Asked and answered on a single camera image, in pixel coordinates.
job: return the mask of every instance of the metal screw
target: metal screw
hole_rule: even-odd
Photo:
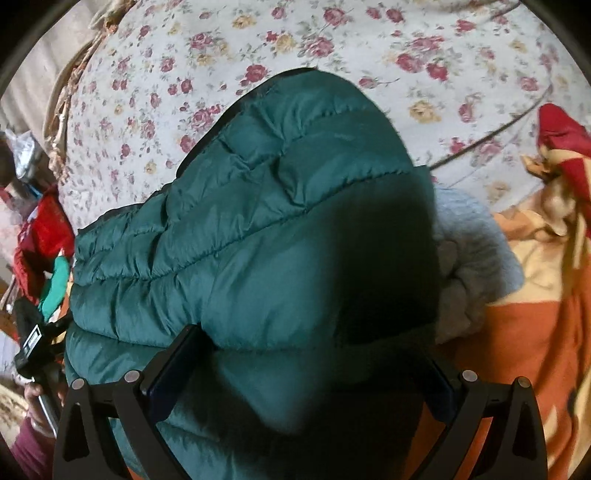
[[[83,378],[76,378],[73,382],[72,382],[72,388],[74,390],[80,390],[82,387],[84,387],[84,379]]]
[[[476,375],[476,372],[472,370],[464,370],[462,372],[462,377],[467,382],[475,382],[476,380],[478,380],[478,375]]]
[[[127,383],[136,382],[139,378],[139,372],[137,370],[130,370],[123,378]]]
[[[531,387],[531,382],[529,378],[525,378],[525,377],[519,377],[517,379],[517,383],[522,386],[523,388],[530,388]]]

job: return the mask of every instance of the bed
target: bed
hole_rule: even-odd
[[[520,160],[537,150],[542,104],[591,125],[573,56],[512,0],[140,0],[72,97],[60,200],[75,231],[144,201],[234,101],[312,66],[362,89],[436,182],[500,212],[542,186]]]

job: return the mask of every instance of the gray fleece fabric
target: gray fleece fabric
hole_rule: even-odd
[[[459,190],[435,185],[441,280],[436,342],[478,331],[487,303],[524,282],[521,265],[488,208]]]

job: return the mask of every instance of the green cloth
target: green cloth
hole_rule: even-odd
[[[68,380],[118,380],[201,323],[218,350],[159,424],[189,475],[324,478],[298,439],[328,392],[436,318],[430,174],[361,91],[315,70],[242,98],[179,174],[77,237]]]
[[[41,301],[38,306],[45,321],[51,318],[51,315],[64,301],[68,278],[70,278],[70,262],[63,255],[56,257],[53,262],[53,275],[43,285]]]

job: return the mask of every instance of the maroon sleeve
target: maroon sleeve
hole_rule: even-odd
[[[51,480],[55,445],[54,439],[36,432],[27,417],[11,450],[29,480]]]

